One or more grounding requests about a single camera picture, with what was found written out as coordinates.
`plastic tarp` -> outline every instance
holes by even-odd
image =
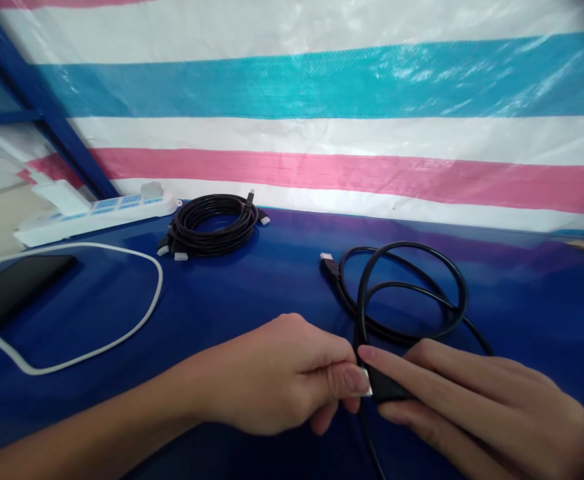
[[[123,194],[584,231],[584,0],[0,0],[0,24]],[[0,146],[71,176],[31,127]]]

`smartphone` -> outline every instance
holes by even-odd
[[[41,296],[76,262],[72,255],[33,255],[0,272],[0,328]]]

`black cable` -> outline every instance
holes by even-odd
[[[189,255],[216,257],[240,248],[254,234],[257,222],[263,225],[270,222],[253,200],[254,190],[247,199],[238,195],[214,194],[190,200],[174,215],[157,254],[170,252],[175,260],[187,260]],[[217,215],[236,215],[237,219],[219,230],[197,231],[200,224]]]
[[[454,277],[454,280],[456,281],[457,288],[459,289],[459,304],[458,305],[452,304],[452,302],[450,302],[449,298],[446,296],[445,292],[443,292],[443,289],[439,286],[439,284],[432,277],[426,274],[426,272],[424,272],[423,270],[421,270],[408,260],[390,252],[390,250],[401,247],[419,249],[441,260],[448,268],[448,270],[450,270],[452,276]],[[367,251],[373,252],[373,254],[370,260],[368,260],[367,264],[365,265],[365,268],[363,269],[361,279],[359,280],[357,300],[355,301],[354,298],[352,298],[352,295],[350,295],[350,292],[348,291],[347,286],[345,284],[345,264],[352,255]],[[427,285],[428,288],[423,288],[419,285],[414,285],[412,283],[390,281],[380,283],[369,289],[368,284],[370,276],[372,275],[372,271],[374,270],[374,266],[376,266],[376,263],[382,257],[389,258],[390,260],[395,261],[412,270],[412,272],[416,274],[416,276],[418,276],[424,282],[424,284]],[[422,340],[424,338],[442,340],[446,335],[450,334],[452,330],[458,327],[461,322],[463,322],[468,327],[470,332],[472,332],[474,337],[481,345],[481,348],[483,348],[486,355],[494,355],[494,351],[492,350],[492,347],[490,346],[488,341],[484,338],[484,336],[482,336],[482,334],[479,332],[476,326],[474,326],[474,324],[472,324],[472,322],[470,322],[470,320],[465,316],[465,312],[468,306],[469,294],[467,284],[460,270],[450,259],[448,259],[446,256],[444,256],[437,250],[428,247],[427,245],[416,242],[399,241],[390,243],[379,249],[376,249],[374,247],[355,247],[353,249],[348,250],[344,254],[344,256],[342,256],[339,264],[337,264],[336,261],[332,258],[332,255],[322,253],[321,270],[331,281],[331,284],[334,287],[336,295],[343,304],[343,306],[345,307],[345,309],[355,319],[355,334],[353,346],[359,365],[362,367],[364,367],[364,364],[359,358],[358,348],[360,345],[370,344],[369,333],[376,335],[378,338],[393,343],[395,345],[409,347],[416,344],[419,340]],[[434,332],[434,334],[432,335],[422,337],[408,335],[406,333],[402,333],[393,330],[389,327],[386,327],[379,323],[378,321],[374,320],[374,318],[370,317],[368,314],[366,314],[365,310],[372,296],[376,292],[390,287],[414,290],[436,300],[436,302],[438,302],[439,306],[441,307],[441,312],[443,314],[443,326],[440,328],[440,330]],[[413,398],[409,392],[407,392],[400,385],[396,384],[396,382],[394,382],[390,378],[386,377],[384,374],[372,369],[371,367],[366,368],[368,375],[370,376],[370,383],[372,385],[373,390],[373,398],[377,403]],[[374,441],[372,439],[372,435],[370,432],[369,422],[367,420],[367,414],[365,412],[365,406],[363,404],[359,408],[359,422],[361,424],[363,438],[365,439],[365,444],[367,446],[370,459],[372,460],[372,464],[374,465],[374,468],[377,472],[377,476],[378,478],[380,478],[380,480],[385,480],[386,477],[383,472],[381,462],[379,461],[376,448],[374,446]]]

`blue table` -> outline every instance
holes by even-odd
[[[356,245],[396,240],[426,243],[456,262],[469,284],[468,315],[497,354],[546,373],[584,404],[584,252],[566,245],[565,238],[275,209],[268,213],[272,223],[232,255],[182,263],[161,258],[165,283],[154,314],[114,350],[42,377],[22,374],[0,352],[0,447],[280,313],[299,312],[351,339],[352,320],[320,276],[319,254],[327,251],[338,259]],[[152,254],[168,223],[169,218],[154,219],[81,240]],[[70,253],[81,266],[1,332],[34,366],[60,363],[118,338],[138,322],[154,292],[156,271],[146,260],[100,249]],[[418,252],[406,255],[457,298],[441,264]],[[365,260],[354,257],[348,264],[353,291]],[[415,281],[400,266],[380,262],[373,281],[390,278]],[[371,313],[412,332],[440,321],[434,302],[409,291],[380,292]],[[448,343],[479,352],[464,327]],[[389,478],[460,478],[408,430],[376,413],[371,426]],[[373,479],[374,473],[356,418],[340,411],[322,438],[307,426],[262,438],[203,425],[129,477]]]

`hand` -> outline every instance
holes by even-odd
[[[404,358],[370,346],[359,355],[422,402],[386,403],[380,414],[468,478],[584,478],[584,408],[542,373],[432,340]]]
[[[190,388],[199,392],[202,420],[257,435],[274,435],[310,417],[322,435],[339,400],[356,413],[369,388],[350,343],[296,313],[201,352],[177,371],[181,365],[201,372]]]

